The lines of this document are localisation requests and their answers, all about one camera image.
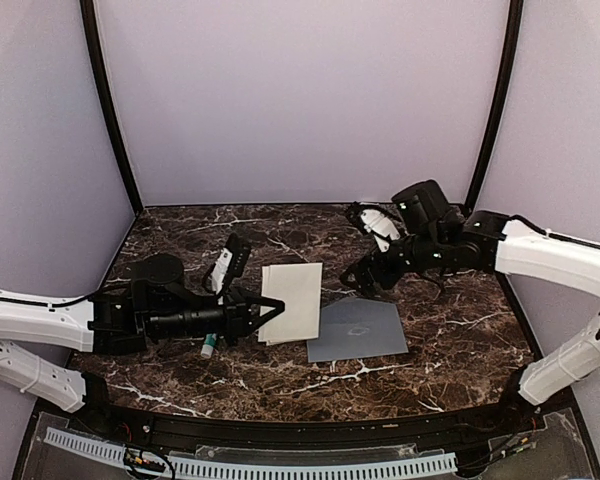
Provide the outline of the grey blue envelope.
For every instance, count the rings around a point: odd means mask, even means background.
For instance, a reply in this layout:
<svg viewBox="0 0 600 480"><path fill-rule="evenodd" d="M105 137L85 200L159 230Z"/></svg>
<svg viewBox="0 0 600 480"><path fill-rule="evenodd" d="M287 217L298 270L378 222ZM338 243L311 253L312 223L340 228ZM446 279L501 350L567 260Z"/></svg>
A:
<svg viewBox="0 0 600 480"><path fill-rule="evenodd" d="M317 339L307 341L309 363L381 357L408 352L395 304L346 298L320 312Z"/></svg>

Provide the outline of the white letter paper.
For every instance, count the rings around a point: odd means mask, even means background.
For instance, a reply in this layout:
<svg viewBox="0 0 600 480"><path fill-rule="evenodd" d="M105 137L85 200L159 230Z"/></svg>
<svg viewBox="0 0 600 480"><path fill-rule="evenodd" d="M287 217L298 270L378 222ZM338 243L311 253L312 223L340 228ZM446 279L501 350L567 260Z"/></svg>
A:
<svg viewBox="0 0 600 480"><path fill-rule="evenodd" d="M285 304L284 312L258 330L266 345L319 336L322 263L278 264L262 268L261 294Z"/></svg>

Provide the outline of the green white glue stick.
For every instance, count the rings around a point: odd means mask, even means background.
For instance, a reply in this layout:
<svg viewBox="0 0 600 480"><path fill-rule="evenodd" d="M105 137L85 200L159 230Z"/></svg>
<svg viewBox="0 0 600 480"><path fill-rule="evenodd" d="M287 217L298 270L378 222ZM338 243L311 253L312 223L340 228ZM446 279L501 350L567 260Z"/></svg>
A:
<svg viewBox="0 0 600 480"><path fill-rule="evenodd" d="M216 334L207 334L201 347L200 355L202 358L210 359L215 351L217 342Z"/></svg>

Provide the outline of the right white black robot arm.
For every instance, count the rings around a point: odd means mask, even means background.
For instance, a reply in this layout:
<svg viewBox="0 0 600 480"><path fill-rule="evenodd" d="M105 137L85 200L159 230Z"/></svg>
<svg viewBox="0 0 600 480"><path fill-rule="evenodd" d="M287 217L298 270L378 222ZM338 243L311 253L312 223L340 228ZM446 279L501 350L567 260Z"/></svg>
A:
<svg viewBox="0 0 600 480"><path fill-rule="evenodd" d="M390 290L406 274L462 269L521 275L564 285L600 299L600 243L543 229L521 215L465 213L429 179L392 198L397 211L352 203L346 218L375 247L340 276L365 297ZM490 424L514 432L539 406L573 383L600 371L600 312L571 339L509 379Z"/></svg>

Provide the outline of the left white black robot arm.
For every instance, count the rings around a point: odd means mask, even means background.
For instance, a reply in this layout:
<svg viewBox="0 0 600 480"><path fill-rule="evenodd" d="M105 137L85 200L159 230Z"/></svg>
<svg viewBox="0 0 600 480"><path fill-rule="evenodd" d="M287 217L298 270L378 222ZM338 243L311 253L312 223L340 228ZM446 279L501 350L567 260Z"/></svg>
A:
<svg viewBox="0 0 600 480"><path fill-rule="evenodd" d="M0 291L0 380L66 412L81 412L100 436L114 435L121 415L108 404L105 380L54 365L22 343L98 355L130 355L149 343L207 335L233 343L284 312L283 301L232 286L241 271L231 261L217 260L211 273L211 294L195 294L185 287L183 263L157 254L133 263L127 284L84 297Z"/></svg>

